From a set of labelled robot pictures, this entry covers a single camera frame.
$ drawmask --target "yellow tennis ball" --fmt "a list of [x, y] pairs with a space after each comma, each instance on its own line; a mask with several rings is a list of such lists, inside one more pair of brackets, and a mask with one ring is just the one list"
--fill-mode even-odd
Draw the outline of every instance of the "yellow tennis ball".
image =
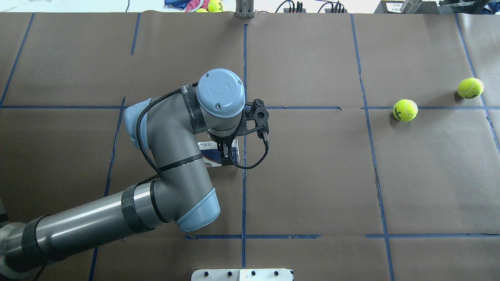
[[464, 99], [473, 99], [479, 97], [484, 90], [485, 84], [483, 84], [483, 81], [477, 78], [467, 78], [458, 84], [456, 92]]
[[208, 11], [210, 13], [224, 12], [224, 7], [221, 0], [210, 0], [208, 2]]
[[419, 112], [419, 107], [417, 104], [410, 99], [402, 99], [394, 105], [392, 114], [397, 120], [408, 122], [417, 116]]

